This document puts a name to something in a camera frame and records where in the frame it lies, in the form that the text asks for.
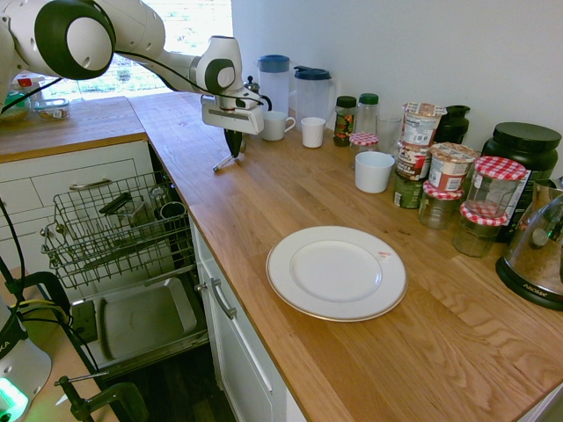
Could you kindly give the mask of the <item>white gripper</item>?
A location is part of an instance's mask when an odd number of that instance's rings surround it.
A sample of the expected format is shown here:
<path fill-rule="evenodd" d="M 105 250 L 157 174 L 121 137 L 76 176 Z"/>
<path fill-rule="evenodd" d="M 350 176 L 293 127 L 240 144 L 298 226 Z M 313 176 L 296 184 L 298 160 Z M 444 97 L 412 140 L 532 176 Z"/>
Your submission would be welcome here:
<path fill-rule="evenodd" d="M 243 134 L 258 135 L 264 128 L 262 109 L 254 106 L 251 109 L 221 109 L 211 97 L 201 97 L 201 117 L 205 124 L 221 127 L 225 140 L 233 158 L 239 153 L 245 153 L 245 139 Z"/>

